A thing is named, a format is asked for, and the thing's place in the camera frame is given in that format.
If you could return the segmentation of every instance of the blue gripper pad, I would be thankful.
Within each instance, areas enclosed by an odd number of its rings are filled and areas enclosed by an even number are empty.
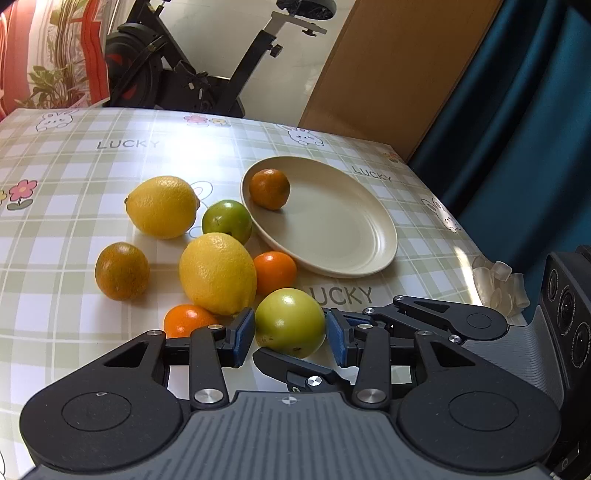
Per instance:
[[[255,336],[255,311],[248,309],[248,312],[240,312],[237,321],[240,321],[240,317],[246,315],[246,318],[236,328],[236,344],[234,350],[232,350],[232,356],[234,358],[234,366],[240,367],[244,363],[248,351],[251,347],[252,339]]]
[[[326,336],[329,340],[335,362],[338,366],[344,368],[357,366],[357,344],[355,343],[355,338],[353,338],[353,332],[349,328],[361,323],[371,323],[371,320],[356,318],[355,316],[347,315],[346,312],[339,312],[345,322],[341,325],[333,310],[326,309],[324,313],[326,316]]]
[[[336,364],[340,367],[348,367],[343,329],[330,310],[326,312],[326,337],[329,340]]]

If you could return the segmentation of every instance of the citrus fruit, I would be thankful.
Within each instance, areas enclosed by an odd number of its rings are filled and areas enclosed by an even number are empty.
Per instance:
[[[308,294],[294,288],[275,290],[255,312],[256,342],[285,355],[305,358],[326,336],[324,312]]]
[[[203,233],[227,233],[244,245],[252,233],[252,218],[243,204],[222,200],[207,209],[201,227]]]
[[[267,168],[255,173],[248,186],[251,199],[268,210],[279,210],[290,195],[290,182],[282,171]]]
[[[296,262],[283,252],[266,252],[254,259],[256,292],[269,295],[280,288],[291,287],[297,275]]]
[[[256,294],[256,271],[246,248],[225,233],[206,233],[187,245],[178,263],[187,297],[212,313],[232,315]]]
[[[129,300],[148,287],[150,265],[144,253],[125,242],[106,247],[95,265],[95,280],[101,292],[112,300]]]
[[[199,199],[186,181],[178,177],[146,180],[125,199],[133,224],[155,238],[175,238],[195,223]]]
[[[195,329],[217,323],[216,318],[206,309],[196,305],[177,305],[164,317],[166,338],[188,337]]]

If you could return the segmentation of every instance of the teal curtain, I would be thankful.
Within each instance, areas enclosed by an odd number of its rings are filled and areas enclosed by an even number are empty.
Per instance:
[[[591,244],[591,25],[505,0],[409,165],[535,305],[546,255]]]

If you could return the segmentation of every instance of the bunny print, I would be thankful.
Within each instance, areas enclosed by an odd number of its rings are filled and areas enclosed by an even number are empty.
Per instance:
[[[324,146],[324,142],[314,134],[310,133],[310,130],[306,130],[305,128],[286,127],[285,125],[279,125],[279,127],[287,131],[290,138],[294,142],[298,142],[300,145],[318,145],[319,147]]]
[[[191,187],[193,188],[195,195],[197,195],[197,198],[201,202],[200,207],[203,206],[207,210],[208,207],[205,204],[204,200],[212,194],[213,185],[211,183],[209,183],[208,181],[195,181],[194,183],[191,184]],[[189,230],[189,236],[191,238],[197,238],[200,234],[201,234],[201,227],[200,226],[194,226]]]
[[[454,220],[451,213],[449,213],[435,197],[433,197],[431,201],[427,199],[421,199],[421,201],[425,207],[432,212],[435,212],[437,218],[441,220],[441,223],[446,228],[449,228],[453,233],[457,233],[457,231],[460,230],[460,226]]]
[[[6,480],[6,464],[4,463],[4,458],[2,457],[2,452],[0,452],[0,480]]]
[[[47,112],[43,114],[43,119],[35,127],[38,132],[44,132],[50,128],[64,128],[72,122],[72,114],[75,110],[65,112]]]

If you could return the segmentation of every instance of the plate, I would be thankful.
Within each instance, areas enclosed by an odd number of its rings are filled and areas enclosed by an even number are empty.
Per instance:
[[[281,170],[291,184],[287,203],[275,212],[256,205],[248,188],[252,176],[266,168]],[[263,239],[312,272],[364,277],[394,259],[398,237],[388,211],[336,168],[310,158],[267,158],[248,169],[240,190]]]

